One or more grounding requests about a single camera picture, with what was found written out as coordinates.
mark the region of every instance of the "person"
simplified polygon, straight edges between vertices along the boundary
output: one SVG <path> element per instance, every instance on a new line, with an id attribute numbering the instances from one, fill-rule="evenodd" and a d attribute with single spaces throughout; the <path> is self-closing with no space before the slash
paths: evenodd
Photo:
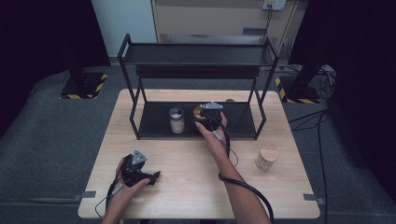
<path id="1" fill-rule="evenodd" d="M 226 127 L 227 119 L 222 112 L 220 115 L 221 123 L 224 127 Z M 195 125 L 206 140 L 206 145 L 210 150 L 221 175 L 245 182 L 243 177 L 238 173 L 229 160 L 227 152 L 218 138 L 212 132 L 208 131 L 201 123 L 195 122 Z M 217 129 L 217 133 L 221 139 L 225 139 L 225 134 L 221 128 Z M 131 188 L 121 188 L 121 190 L 116 195 L 114 195 L 113 199 L 110 201 L 106 210 L 106 214 L 102 219 L 102 224 L 117 223 L 120 220 L 122 212 L 128 206 L 132 198 L 139 190 L 145 187 L 148 182 L 149 179 L 144 179 Z M 260 199 L 256 194 L 248 189 L 242 188 L 232 183 L 224 182 L 224 185 L 227 190 L 231 207 L 233 209 L 233 215 L 237 223 L 271 223 Z"/>

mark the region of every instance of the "silver canister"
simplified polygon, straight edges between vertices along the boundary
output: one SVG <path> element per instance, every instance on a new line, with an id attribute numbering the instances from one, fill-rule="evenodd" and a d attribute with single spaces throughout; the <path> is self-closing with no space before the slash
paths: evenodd
<path id="1" fill-rule="evenodd" d="M 184 131 L 184 113 L 180 107 L 172 107 L 169 110 L 169 120 L 173 133 L 183 133 Z"/>

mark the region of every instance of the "hazard stripe tape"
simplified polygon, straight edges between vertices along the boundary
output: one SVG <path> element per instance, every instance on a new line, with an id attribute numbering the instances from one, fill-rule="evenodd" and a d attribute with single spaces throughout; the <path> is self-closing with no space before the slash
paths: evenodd
<path id="1" fill-rule="evenodd" d="M 106 81 L 107 75 L 102 75 L 101 81 L 99 85 L 96 87 L 96 91 L 94 94 L 61 94 L 62 99 L 72 99 L 72 100 L 77 100 L 77 99 L 93 99 L 96 96 L 99 95 L 99 91 L 103 88 L 105 81 Z"/>
<path id="2" fill-rule="evenodd" d="M 279 96 L 283 103 L 295 103 L 295 104 L 320 104 L 320 100 L 313 99 L 290 99 L 288 98 L 285 90 L 283 89 L 282 83 L 279 78 L 275 79 L 275 84 L 279 90 Z"/>

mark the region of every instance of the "person's right hand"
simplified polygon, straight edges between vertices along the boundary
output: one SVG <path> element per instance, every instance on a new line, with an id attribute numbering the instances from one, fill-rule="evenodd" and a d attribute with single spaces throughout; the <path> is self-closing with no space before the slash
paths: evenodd
<path id="1" fill-rule="evenodd" d="M 221 123 L 224 127 L 227 127 L 227 119 L 225 118 L 224 114 L 221 112 Z M 227 157 L 227 152 L 224 148 L 224 146 L 221 144 L 219 139 L 216 138 L 216 136 L 213 134 L 213 132 L 208 131 L 205 126 L 199 122 L 195 122 L 195 125 L 198 128 L 198 131 L 202 134 L 204 139 L 206 140 L 206 145 L 213 154 L 213 156 L 225 156 Z M 221 137 L 221 140 L 225 143 L 225 134 L 224 131 L 221 129 L 221 127 L 218 127 L 216 132 L 219 134 Z"/>

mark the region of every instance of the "lower shelf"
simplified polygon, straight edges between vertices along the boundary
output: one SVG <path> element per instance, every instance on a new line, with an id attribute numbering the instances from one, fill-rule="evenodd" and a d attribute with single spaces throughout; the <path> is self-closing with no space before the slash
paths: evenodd
<path id="1" fill-rule="evenodd" d="M 147 102 L 139 127 L 142 138 L 195 138 L 202 137 L 192 122 L 193 109 L 207 102 Z M 247 102 L 220 103 L 228 120 L 230 138 L 254 138 L 256 129 L 250 105 Z M 169 120 L 169 109 L 178 106 L 184 111 L 185 129 L 183 133 L 173 133 Z"/>

